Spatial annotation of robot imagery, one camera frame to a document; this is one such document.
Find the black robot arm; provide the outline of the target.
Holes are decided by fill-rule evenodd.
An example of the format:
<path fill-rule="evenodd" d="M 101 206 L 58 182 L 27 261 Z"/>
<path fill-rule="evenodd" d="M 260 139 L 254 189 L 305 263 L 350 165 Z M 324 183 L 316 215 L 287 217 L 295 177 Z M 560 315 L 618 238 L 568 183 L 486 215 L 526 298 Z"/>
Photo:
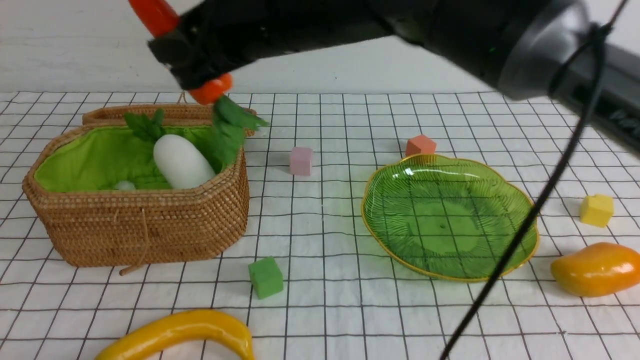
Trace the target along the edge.
<path fill-rule="evenodd" d="M 204 0 L 177 14 L 131 0 L 148 47 L 181 89 L 211 104 L 229 73 L 256 60 L 396 36 L 439 55 L 515 101 L 548 96 L 580 114 L 603 65 L 589 124 L 639 153 L 639 57 L 598 41 L 582 0 Z"/>

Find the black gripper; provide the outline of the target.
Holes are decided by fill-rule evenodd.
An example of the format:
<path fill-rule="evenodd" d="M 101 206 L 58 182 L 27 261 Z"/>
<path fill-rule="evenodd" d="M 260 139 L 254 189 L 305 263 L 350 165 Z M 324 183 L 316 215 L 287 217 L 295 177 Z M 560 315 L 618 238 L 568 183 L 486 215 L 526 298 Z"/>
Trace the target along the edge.
<path fill-rule="evenodd" d="M 148 47 L 184 91 L 247 66 L 295 52 L 288 41 L 299 0 L 204 0 L 177 14 L 148 2 Z"/>

